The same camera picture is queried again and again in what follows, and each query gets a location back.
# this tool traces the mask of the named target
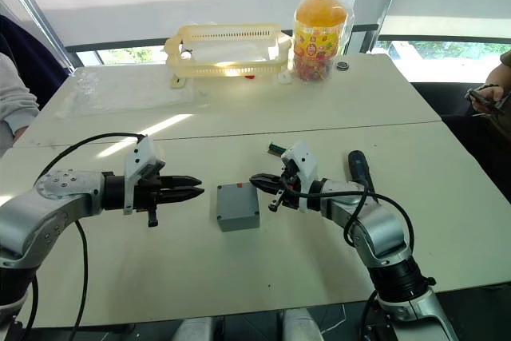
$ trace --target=white sleeve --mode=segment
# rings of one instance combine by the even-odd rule
[[[14,134],[38,113],[36,97],[23,84],[14,63],[0,54],[0,121],[5,121]]]

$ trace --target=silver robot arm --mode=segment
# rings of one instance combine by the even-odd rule
[[[303,212],[320,211],[327,219],[345,228],[360,201],[360,194],[307,198],[290,193],[283,187],[282,180],[287,180],[290,189],[309,194],[361,193],[364,187],[352,181],[319,180],[316,160],[304,143],[294,144],[281,158],[284,163],[282,176],[259,174],[251,178],[257,188],[275,194],[269,208],[276,211],[283,204]],[[400,322],[436,319],[446,338],[458,341],[430,286],[434,284],[434,279],[422,275],[406,242],[402,222],[396,215],[376,199],[367,198],[349,227],[349,234],[373,281],[378,293],[377,300],[389,319]]]
[[[60,234],[73,222],[103,210],[148,212],[157,225],[158,204],[199,196],[200,181],[190,176],[160,176],[164,162],[146,137],[127,156],[125,175],[112,172],[52,171],[28,192],[0,207],[0,330],[12,322],[27,288]]]

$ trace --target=plastic basket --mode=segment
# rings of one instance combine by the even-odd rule
[[[259,47],[261,52],[266,47],[268,57],[253,61],[243,57],[243,52],[238,52],[238,56],[241,56],[238,58],[236,52],[231,52],[234,57],[227,61],[200,59],[201,50],[209,48],[214,56],[216,46],[219,49],[222,46],[228,49],[230,42],[254,45]],[[287,68],[290,48],[291,38],[280,31],[279,25],[268,23],[184,26],[175,37],[165,42],[164,51],[168,54],[167,65],[177,77],[218,77],[282,72]],[[182,57],[184,51],[189,52],[190,58]]]

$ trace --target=white table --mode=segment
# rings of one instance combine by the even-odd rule
[[[202,78],[172,93],[172,73],[165,65],[81,68],[15,146],[71,145],[98,133],[150,128],[156,139],[175,139],[440,121],[386,55],[343,60],[349,70],[333,70],[324,83],[280,84],[275,76]],[[125,111],[116,107],[154,105],[162,97],[181,102]],[[91,109],[95,114],[77,116]],[[175,123],[176,115],[186,118]]]
[[[264,311],[366,299],[372,284],[342,231],[318,213],[267,209],[259,193],[258,229],[222,233],[216,225],[216,186],[278,173],[266,153],[270,141],[307,142],[319,175],[344,179],[347,154],[361,149],[376,190],[410,214],[415,257],[437,291],[511,280],[506,251],[509,203],[441,122],[238,137],[165,140],[162,174],[188,174],[206,192],[159,207],[160,226],[144,213],[104,212],[82,221],[89,239],[89,293],[83,325],[133,323]],[[62,168],[122,173],[122,149],[97,157],[110,144],[86,145]],[[0,162],[0,195],[15,196],[62,147],[17,148]],[[36,327],[69,326],[82,282],[81,242],[68,228],[38,272]],[[30,301],[21,319],[26,320]]]

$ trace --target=black wire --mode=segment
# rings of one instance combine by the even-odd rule
[[[364,185],[364,192],[362,193],[362,197],[360,197],[360,201],[357,205],[357,208],[355,208],[355,211],[351,215],[350,219],[348,220],[346,225],[344,225],[344,232],[343,232],[344,241],[346,241],[347,244],[350,245],[351,247],[354,247],[355,244],[353,243],[353,240],[350,239],[350,229],[353,226],[353,224],[355,223],[355,221],[358,219],[358,215],[362,211],[362,208],[363,208],[364,204],[366,203],[366,198],[367,198],[368,193],[369,193],[369,187],[367,187],[367,185]]]
[[[20,337],[20,341],[26,341],[29,338],[30,331],[32,330],[32,326],[34,325],[35,315],[38,312],[38,303],[39,303],[39,284],[38,278],[34,275],[32,279],[32,308],[30,309],[30,317],[28,322],[26,323],[25,330],[23,331],[22,336]]]
[[[42,172],[39,174],[38,176],[38,180],[39,178],[41,178],[43,175],[45,175],[46,173],[48,173],[48,171],[50,169],[52,169],[52,167],[59,162],[60,159],[62,159],[63,157],[69,155],[72,151],[74,151],[75,149],[81,147],[83,144],[87,144],[91,141],[95,141],[95,140],[98,140],[98,139],[102,139],[102,138],[105,138],[105,137],[115,137],[115,136],[122,136],[122,137],[136,137],[138,141],[142,140],[145,136],[144,135],[141,135],[139,133],[125,133],[125,132],[113,132],[113,133],[102,133],[101,135],[96,135],[96,136],[92,136],[92,137],[89,137],[88,139],[85,139],[85,140],[82,140],[82,141],[79,141],[78,143],[76,143],[75,145],[71,145],[69,148],[67,148],[65,151],[62,151],[61,153],[59,153],[57,155],[57,157],[55,157],[43,170]]]
[[[289,185],[287,185],[287,182],[284,179],[280,180],[280,184],[284,187],[287,193],[297,196],[297,197],[303,197],[306,199],[318,199],[318,198],[324,198],[324,197],[337,197],[337,196],[361,196],[364,192],[361,191],[345,191],[345,192],[325,192],[325,193],[303,193],[303,192],[296,192],[295,190],[289,188]],[[401,205],[399,205],[396,201],[392,200],[390,197],[380,195],[379,193],[375,192],[368,192],[368,196],[370,197],[376,197],[380,200],[384,200],[387,203],[392,204],[401,214],[401,216],[405,219],[406,227],[408,229],[408,241],[410,243],[410,249],[413,251],[415,246],[415,233],[414,233],[414,227],[412,225],[412,220],[408,216],[408,213],[403,209]]]
[[[81,291],[81,302],[80,309],[78,310],[78,316],[76,321],[74,322],[73,329],[69,334],[68,341],[72,341],[74,336],[77,333],[78,327],[80,326],[81,317],[83,316],[83,311],[85,309],[85,299],[87,297],[87,285],[89,284],[89,254],[87,252],[87,238],[85,237],[85,232],[81,227],[80,221],[74,222],[77,225],[77,229],[80,232],[81,243],[83,245],[83,288]]]
[[[367,316],[369,315],[370,307],[373,304],[374,299],[376,298],[377,294],[378,293],[376,291],[373,291],[370,294],[369,299],[367,299],[366,305],[364,305],[364,309],[363,309],[362,315],[360,317],[360,328],[359,328],[359,332],[358,332],[358,338],[359,338],[358,341],[364,340],[364,335],[366,334]]]
[[[59,153],[41,171],[41,173],[38,176],[38,180],[43,175],[47,174],[48,171],[50,171],[52,169],[52,167],[56,163],[59,162],[60,159],[62,159],[63,157],[69,155],[72,151],[78,149],[83,144],[87,144],[87,143],[89,143],[91,141],[95,141],[95,140],[102,139],[102,138],[105,138],[105,137],[117,137],[117,136],[119,136],[119,137],[135,137],[137,139],[137,142],[140,142],[145,137],[145,135],[142,135],[142,134],[139,134],[139,133],[113,132],[113,133],[102,133],[100,135],[92,136],[92,137],[89,137],[89,138],[84,139],[82,141],[79,141],[75,145],[71,145],[66,150],[64,150],[61,153]],[[76,321],[74,323],[74,326],[73,326],[73,329],[71,331],[71,334],[69,335],[68,341],[71,341],[74,338],[74,336],[76,335],[77,329],[80,326],[81,317],[83,316],[83,311],[84,311],[84,308],[85,308],[85,299],[87,297],[87,285],[89,283],[89,256],[88,256],[88,252],[87,252],[87,239],[85,237],[85,233],[83,231],[83,228],[81,227],[81,224],[78,222],[78,220],[75,221],[75,224],[77,225],[78,231],[80,232],[81,243],[82,243],[82,246],[83,246],[83,272],[84,272],[84,275],[83,275],[83,288],[82,288],[82,291],[81,291],[80,309],[78,310],[78,316],[77,316],[77,319],[76,319]],[[36,315],[36,313],[38,311],[38,293],[39,293],[39,290],[38,290],[38,281],[37,281],[35,276],[34,276],[34,279],[32,280],[32,289],[33,289],[33,292],[34,292],[34,299],[32,301],[32,308],[30,309],[30,317],[29,317],[28,323],[26,324],[26,329],[23,332],[23,336],[20,339],[20,341],[25,341],[26,337],[28,337],[28,334],[30,333],[30,330],[32,329],[32,326],[34,324],[35,315]]]

